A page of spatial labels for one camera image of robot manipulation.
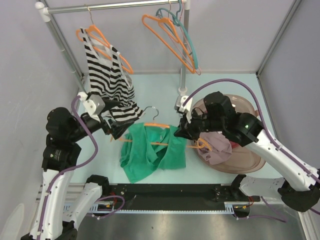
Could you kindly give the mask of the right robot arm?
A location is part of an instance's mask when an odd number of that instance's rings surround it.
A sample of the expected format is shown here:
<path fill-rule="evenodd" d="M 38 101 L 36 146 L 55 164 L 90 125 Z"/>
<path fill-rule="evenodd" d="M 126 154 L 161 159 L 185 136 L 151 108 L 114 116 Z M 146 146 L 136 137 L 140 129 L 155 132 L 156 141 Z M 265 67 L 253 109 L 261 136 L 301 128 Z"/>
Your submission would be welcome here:
<path fill-rule="evenodd" d="M 242 201 L 247 196 L 280 199 L 298 212 L 311 210 L 320 200 L 320 171 L 290 154 L 263 126 L 261 119 L 237 112 L 230 98 L 221 92 L 204 97 L 205 111 L 198 113 L 192 98 L 178 96 L 175 110 L 182 115 L 176 137 L 196 141 L 201 133 L 221 132 L 231 142 L 259 155 L 281 174 L 280 178 L 254 178 L 239 174 L 230 194 Z"/>

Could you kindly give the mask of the green tank top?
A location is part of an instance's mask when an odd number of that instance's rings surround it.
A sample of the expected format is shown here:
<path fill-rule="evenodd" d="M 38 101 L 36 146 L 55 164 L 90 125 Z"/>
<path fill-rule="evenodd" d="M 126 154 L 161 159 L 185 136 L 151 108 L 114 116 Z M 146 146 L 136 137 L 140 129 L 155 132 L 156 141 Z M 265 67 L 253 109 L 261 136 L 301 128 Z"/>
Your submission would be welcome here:
<path fill-rule="evenodd" d="M 120 166 L 130 183 L 137 183 L 157 170 L 186 167 L 187 139 L 176 137 L 176 126 L 160 128 L 133 124 L 120 151 Z"/>

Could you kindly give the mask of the orange hanger front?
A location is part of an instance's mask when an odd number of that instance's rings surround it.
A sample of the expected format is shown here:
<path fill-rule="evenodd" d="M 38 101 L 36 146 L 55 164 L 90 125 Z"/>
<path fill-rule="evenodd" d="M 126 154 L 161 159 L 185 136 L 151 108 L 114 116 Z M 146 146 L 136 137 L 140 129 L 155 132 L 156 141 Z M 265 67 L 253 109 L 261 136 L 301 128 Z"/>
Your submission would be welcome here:
<path fill-rule="evenodd" d="M 159 115 L 159 110 L 155 106 L 147 106 L 143 110 L 143 115 L 146 113 L 147 109 L 153 109 L 156 110 L 156 115 L 152 118 L 153 122 L 146 122 L 144 123 L 144 126 L 146 127 L 157 127 L 157 128 L 163 128 L 163 129 L 169 129 L 170 125 L 164 124 L 164 123 L 156 123 L 155 119 Z M 132 142 L 132 140 L 124 139 L 123 137 L 120 137 L 118 139 L 120 142 Z M 161 143 L 161 142 L 151 142 L 150 144 L 152 145 L 160 145 L 160 146 L 167 146 L 167 143 Z M 209 145 L 209 143 L 204 140 L 203 138 L 199 138 L 194 145 L 187 145 L 187 148 L 192 148 L 192 149 L 207 149 L 207 150 L 212 150 L 212 147 Z"/>

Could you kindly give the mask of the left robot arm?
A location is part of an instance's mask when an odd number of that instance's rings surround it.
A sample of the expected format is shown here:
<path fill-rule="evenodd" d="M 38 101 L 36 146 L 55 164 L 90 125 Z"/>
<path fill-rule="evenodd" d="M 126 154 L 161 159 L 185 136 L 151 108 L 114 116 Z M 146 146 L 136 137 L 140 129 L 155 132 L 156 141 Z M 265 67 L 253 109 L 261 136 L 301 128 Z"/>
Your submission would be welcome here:
<path fill-rule="evenodd" d="M 103 130 L 118 139 L 134 121 L 122 123 L 104 120 L 102 113 L 118 107 L 116 100 L 99 96 L 82 100 L 86 112 L 78 115 L 74 109 L 77 96 L 69 111 L 57 107 L 47 115 L 46 147 L 42 161 L 42 192 L 31 230 L 23 240 L 75 240 L 78 229 L 96 201 L 111 198 L 109 179 L 91 175 L 71 207 L 64 211 L 67 191 L 74 171 L 90 163 L 98 153 L 93 133 Z"/>

